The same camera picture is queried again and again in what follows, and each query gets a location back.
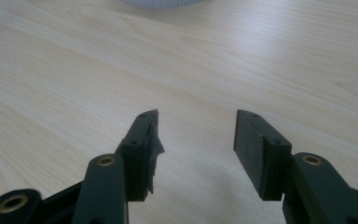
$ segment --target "blurred white object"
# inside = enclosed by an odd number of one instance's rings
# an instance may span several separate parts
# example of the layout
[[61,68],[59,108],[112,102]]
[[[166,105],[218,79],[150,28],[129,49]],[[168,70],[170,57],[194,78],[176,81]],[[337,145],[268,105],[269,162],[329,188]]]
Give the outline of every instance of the blurred white object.
[[124,2],[136,5],[138,7],[183,7],[198,3],[202,0],[124,0]]

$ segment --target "wooden table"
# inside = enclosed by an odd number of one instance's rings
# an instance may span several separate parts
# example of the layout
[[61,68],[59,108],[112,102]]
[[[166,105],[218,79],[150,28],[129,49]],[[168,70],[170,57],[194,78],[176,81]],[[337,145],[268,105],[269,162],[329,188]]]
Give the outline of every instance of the wooden table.
[[154,108],[166,153],[131,223],[284,223],[233,152],[237,109],[358,189],[358,1],[0,0],[0,195],[75,184]]

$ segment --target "wood grain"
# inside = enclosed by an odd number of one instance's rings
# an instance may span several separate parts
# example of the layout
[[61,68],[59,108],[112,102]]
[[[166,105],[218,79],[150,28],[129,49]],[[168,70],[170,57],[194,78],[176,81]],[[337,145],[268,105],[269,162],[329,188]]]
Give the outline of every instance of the wood grain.
[[0,195],[75,184],[154,108],[166,153],[131,223],[284,223],[232,150],[237,109],[358,189],[358,1],[0,0]]

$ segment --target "white tape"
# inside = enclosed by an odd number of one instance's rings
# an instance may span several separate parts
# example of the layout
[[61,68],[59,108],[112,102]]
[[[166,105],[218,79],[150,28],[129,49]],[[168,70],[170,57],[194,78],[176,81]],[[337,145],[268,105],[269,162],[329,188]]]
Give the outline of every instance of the white tape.
[[136,5],[138,7],[183,7],[198,3],[201,0],[124,0],[124,2]]

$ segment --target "white object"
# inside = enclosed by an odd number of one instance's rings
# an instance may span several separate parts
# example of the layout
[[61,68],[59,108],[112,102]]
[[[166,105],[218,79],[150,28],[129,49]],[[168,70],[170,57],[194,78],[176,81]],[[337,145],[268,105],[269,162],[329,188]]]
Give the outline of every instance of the white object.
[[194,3],[198,3],[201,0],[124,0],[124,2],[136,5],[138,7],[183,7]]

